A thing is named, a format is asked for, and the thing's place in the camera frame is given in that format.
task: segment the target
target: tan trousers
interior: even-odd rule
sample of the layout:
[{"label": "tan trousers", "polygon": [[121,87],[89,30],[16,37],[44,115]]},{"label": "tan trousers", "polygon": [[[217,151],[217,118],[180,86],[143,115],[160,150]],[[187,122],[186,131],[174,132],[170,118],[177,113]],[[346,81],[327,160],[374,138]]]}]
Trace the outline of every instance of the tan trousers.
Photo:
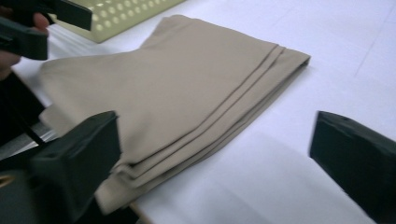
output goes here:
[{"label": "tan trousers", "polygon": [[118,113],[122,154],[96,192],[110,213],[221,149],[308,61],[301,52],[173,16],[137,50],[45,63],[40,78],[53,105],[41,118],[63,134],[91,115]]}]

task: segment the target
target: yellow perforated basket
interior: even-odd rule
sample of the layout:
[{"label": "yellow perforated basket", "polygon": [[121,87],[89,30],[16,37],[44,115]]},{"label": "yellow perforated basket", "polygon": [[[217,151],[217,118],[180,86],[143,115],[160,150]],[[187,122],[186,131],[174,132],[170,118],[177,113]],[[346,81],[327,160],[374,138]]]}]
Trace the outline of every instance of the yellow perforated basket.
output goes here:
[{"label": "yellow perforated basket", "polygon": [[62,27],[96,43],[103,42],[141,21],[185,0],[71,0],[92,11],[91,30],[56,21]]}]

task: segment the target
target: fabric fold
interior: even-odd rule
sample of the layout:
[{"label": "fabric fold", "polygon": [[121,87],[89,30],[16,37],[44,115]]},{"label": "fabric fold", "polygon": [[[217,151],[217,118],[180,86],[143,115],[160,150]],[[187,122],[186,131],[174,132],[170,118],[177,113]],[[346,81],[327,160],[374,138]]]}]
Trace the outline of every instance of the fabric fold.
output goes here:
[{"label": "fabric fold", "polygon": [[61,59],[40,78],[62,135],[115,110],[122,154],[96,192],[104,213],[219,151],[257,118],[309,56],[184,16],[163,19],[137,50]]}]

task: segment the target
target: beige fabric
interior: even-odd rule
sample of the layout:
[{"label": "beige fabric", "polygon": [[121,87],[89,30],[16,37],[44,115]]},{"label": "beige fabric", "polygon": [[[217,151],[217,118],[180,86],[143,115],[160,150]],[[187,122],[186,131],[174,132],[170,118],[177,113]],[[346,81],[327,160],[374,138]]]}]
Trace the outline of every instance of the beige fabric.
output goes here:
[{"label": "beige fabric", "polygon": [[123,150],[96,192],[105,213],[212,155],[275,100],[309,56],[183,16],[163,19],[132,51],[47,62],[59,134],[115,110]]}]

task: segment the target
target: table surface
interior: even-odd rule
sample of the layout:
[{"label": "table surface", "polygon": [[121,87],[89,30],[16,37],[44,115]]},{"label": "table surface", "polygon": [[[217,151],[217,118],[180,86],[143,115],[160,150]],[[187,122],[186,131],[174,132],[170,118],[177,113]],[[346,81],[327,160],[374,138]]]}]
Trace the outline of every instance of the table surface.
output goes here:
[{"label": "table surface", "polygon": [[[153,223],[373,223],[308,157],[319,110],[396,140],[396,2],[188,0],[96,44],[58,25],[49,59],[134,50],[182,14],[312,56],[304,72],[230,144],[134,205]],[[37,72],[14,69],[44,105]]]}]

